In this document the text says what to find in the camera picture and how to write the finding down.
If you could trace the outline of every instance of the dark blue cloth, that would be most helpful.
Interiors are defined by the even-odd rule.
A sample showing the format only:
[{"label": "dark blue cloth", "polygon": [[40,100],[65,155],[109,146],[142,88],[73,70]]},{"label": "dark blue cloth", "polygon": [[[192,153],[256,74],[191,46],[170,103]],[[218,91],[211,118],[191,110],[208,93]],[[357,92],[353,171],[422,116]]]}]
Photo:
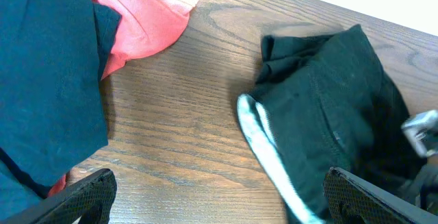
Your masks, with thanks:
[{"label": "dark blue cloth", "polygon": [[[99,80],[120,15],[91,0],[0,0],[0,148],[52,186],[107,145]],[[39,199],[0,162],[0,220]]]}]

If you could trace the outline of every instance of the pink towel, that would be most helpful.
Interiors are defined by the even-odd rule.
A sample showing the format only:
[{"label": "pink towel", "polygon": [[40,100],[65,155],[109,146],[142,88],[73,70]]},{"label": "pink towel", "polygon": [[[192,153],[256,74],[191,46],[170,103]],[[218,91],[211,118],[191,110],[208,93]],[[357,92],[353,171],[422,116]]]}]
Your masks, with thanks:
[{"label": "pink towel", "polygon": [[187,27],[199,0],[95,0],[122,15],[102,79],[127,60],[144,58],[169,47]]}]

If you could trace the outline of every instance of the wooden surface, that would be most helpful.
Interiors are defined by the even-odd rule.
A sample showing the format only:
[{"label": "wooden surface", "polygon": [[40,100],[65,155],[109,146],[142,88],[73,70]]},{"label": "wooden surface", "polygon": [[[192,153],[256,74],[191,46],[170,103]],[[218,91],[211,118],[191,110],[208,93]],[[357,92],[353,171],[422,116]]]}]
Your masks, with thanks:
[{"label": "wooden surface", "polygon": [[238,129],[236,97],[253,86],[261,35],[356,23],[410,111],[438,108],[437,37],[316,0],[201,0],[177,43],[102,82],[109,146],[73,179],[113,170],[112,223],[284,223]]}]

